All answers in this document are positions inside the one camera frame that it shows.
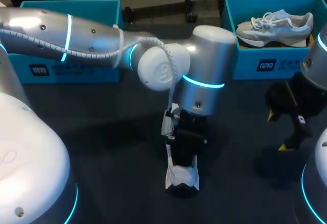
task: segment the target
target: cardboard box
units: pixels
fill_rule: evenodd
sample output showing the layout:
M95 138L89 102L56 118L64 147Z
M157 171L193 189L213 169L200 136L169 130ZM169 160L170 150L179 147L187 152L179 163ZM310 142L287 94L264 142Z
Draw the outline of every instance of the cardboard box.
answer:
M246 48L237 43L237 55L232 61L235 80L288 79L300 70L300 62L307 55L323 26L327 23L327 4L324 0L225 0L223 28L232 31L251 18L262 17L266 12L284 9L291 15L311 12L314 26L310 44L306 48L269 47Z
M21 7L41 8L94 20L108 26L123 27L120 1L38 1ZM9 54L22 84L96 84L118 83L120 70L62 63L25 55Z

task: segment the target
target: dark table surface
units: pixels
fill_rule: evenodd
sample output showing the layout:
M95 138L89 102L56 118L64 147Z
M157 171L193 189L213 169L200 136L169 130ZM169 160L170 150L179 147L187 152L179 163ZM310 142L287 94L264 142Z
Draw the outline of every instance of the dark table surface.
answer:
M188 26L133 26L160 38L185 38ZM296 224L292 200L326 113L311 120L314 137L293 153L278 147L293 127L267 123L264 94L272 81L229 81L209 120L199 157L201 190L190 199L165 193L160 138L166 92L126 72L119 85L27 86L35 112L62 138L79 185L80 223Z

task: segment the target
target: silver arm segment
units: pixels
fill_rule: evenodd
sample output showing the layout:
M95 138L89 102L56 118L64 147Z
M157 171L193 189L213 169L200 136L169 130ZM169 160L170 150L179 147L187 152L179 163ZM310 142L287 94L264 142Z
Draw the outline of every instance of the silver arm segment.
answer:
M119 49L118 29L40 9L2 8L0 18L2 23L0 38L9 53L97 66L112 66L116 61L116 55L107 58L94 57ZM144 37L152 36L124 32L124 46L129 46ZM51 48L45 45L45 42L68 49L72 55L61 52L59 48ZM122 52L120 67L130 69L129 57L133 47Z
M61 62L113 66L122 43L119 29L41 9L1 8L0 22L0 40L7 52ZM136 71L153 90L174 87L184 77L181 108L199 115L212 114L236 46L231 32L198 26L189 39L166 41L169 44L149 33L124 31L123 37L119 67Z
M306 58L301 62L302 74L316 87L327 90L327 24L318 34Z

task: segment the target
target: black wheel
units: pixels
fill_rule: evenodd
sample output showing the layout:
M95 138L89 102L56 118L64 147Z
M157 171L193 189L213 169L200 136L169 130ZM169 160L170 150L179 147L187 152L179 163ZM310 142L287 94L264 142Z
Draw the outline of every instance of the black wheel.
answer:
M194 2L192 0L185 0L185 20L187 23L196 23L198 15L192 13Z
M186 15L186 22L187 23L196 23L198 20L198 15L197 14L192 14L189 13Z
M223 16L224 8L225 8L225 0L218 0L218 10L219 10L220 17Z
M125 7L123 12L123 20L127 24L132 24L134 21L134 12L130 7Z

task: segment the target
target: shoe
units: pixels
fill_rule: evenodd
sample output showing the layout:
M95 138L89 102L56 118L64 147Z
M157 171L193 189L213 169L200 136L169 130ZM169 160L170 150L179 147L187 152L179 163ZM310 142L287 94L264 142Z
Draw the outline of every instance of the shoe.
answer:
M304 16L294 16L280 10L239 24L236 33L241 42L254 47L264 47L270 42L306 47L312 28L313 15L310 12Z
M181 195L193 195L200 190L197 156L193 157L191 167L173 164L170 146L166 144L168 169L166 173L166 189L180 192Z
M179 115L180 108L173 103L172 114ZM163 115L161 134L163 136L172 136L174 126L178 121ZM199 172L197 164L197 156L192 159L190 167L174 165L170 145L166 144L168 168L166 173L166 190L176 197L192 197L196 195L200 189Z

